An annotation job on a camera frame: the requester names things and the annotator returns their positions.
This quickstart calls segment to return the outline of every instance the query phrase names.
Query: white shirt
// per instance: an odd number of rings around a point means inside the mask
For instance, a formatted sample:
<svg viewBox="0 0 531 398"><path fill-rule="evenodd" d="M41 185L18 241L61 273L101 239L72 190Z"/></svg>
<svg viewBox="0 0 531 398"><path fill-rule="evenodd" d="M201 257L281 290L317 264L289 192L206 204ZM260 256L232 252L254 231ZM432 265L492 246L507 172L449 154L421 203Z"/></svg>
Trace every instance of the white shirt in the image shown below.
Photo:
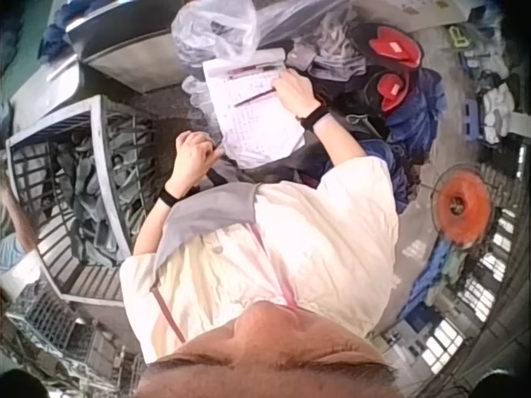
<svg viewBox="0 0 531 398"><path fill-rule="evenodd" d="M256 224L194 238L161 268L159 291L186 340L238 317L258 300L296 305L364 336L392 288L398 218L387 164L355 158L314 190L260 185ZM124 306L147 363L181 345L154 296L155 254L120 269Z"/></svg>

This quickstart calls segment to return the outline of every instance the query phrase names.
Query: orange fan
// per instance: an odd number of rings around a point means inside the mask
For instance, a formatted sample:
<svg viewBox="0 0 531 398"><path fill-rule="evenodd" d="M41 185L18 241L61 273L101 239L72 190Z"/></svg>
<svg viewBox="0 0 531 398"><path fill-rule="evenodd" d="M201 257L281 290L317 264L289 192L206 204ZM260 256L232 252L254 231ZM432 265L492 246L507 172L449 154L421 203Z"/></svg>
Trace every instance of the orange fan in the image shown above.
<svg viewBox="0 0 531 398"><path fill-rule="evenodd" d="M490 195L472 167L452 167L443 173L431 194L436 227L457 245L470 247L490 224Z"/></svg>

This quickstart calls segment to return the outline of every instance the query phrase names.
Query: forehead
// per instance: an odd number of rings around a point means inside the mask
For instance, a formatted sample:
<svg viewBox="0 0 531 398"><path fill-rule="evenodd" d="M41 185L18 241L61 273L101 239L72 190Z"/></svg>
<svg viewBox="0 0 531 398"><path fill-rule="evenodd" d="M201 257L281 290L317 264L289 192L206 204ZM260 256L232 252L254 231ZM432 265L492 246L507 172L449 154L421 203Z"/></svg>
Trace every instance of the forehead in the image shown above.
<svg viewBox="0 0 531 398"><path fill-rule="evenodd" d="M198 365L147 375L141 380L136 396L137 398L363 397L360 392L360 383L347 376L306 370L278 371L263 366Z"/></svg>

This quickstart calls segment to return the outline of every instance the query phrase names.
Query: pink strap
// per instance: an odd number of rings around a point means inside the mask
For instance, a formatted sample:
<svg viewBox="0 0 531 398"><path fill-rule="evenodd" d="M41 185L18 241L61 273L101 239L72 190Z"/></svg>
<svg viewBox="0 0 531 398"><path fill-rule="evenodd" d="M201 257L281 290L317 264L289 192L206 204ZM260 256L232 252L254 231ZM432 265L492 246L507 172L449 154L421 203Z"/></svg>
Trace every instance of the pink strap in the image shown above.
<svg viewBox="0 0 531 398"><path fill-rule="evenodd" d="M264 242L262 241L262 237L260 235L260 232L258 231L258 227L256 224L251 224L251 231L255 235L256 239L258 240L258 243L260 243L260 246L264 251L266 251L266 248L264 247ZM278 269L273 265L273 270L276 274L276 279L279 282L280 290L282 291L282 295L284 296L284 300L286 302L286 305L290 308L297 308L297 303L295 301L295 295L293 294L293 289L291 288L290 283L288 282L287 277L282 272L282 269Z"/></svg>
<svg viewBox="0 0 531 398"><path fill-rule="evenodd" d="M151 288L151 293L153 293L155 300L157 300L157 304L160 307L160 311L163 313L163 316L166 318L166 322L168 322L169 327L177 335L177 338L179 339L179 341L182 344L184 344L186 342L186 338L184 338L184 335L181 332L181 329L179 329L179 327L175 323L172 313L170 312L168 305L166 305L166 303L164 302L163 295L160 293L157 286L153 286Z"/></svg>

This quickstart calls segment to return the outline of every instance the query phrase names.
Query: hand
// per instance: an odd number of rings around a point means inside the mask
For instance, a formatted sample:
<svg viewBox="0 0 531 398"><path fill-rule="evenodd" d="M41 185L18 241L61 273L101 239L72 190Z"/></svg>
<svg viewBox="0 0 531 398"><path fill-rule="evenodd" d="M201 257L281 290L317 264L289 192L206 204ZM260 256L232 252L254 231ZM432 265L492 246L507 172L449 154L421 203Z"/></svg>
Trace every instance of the hand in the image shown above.
<svg viewBox="0 0 531 398"><path fill-rule="evenodd" d="M165 188L172 196L180 198L207 174L223 151L214 149L214 142L205 133L191 131L177 137L175 148L177 157Z"/></svg>
<svg viewBox="0 0 531 398"><path fill-rule="evenodd" d="M284 107L299 118L308 117L321 105L314 97L309 79L293 69L282 71L280 77L273 81L273 87Z"/></svg>

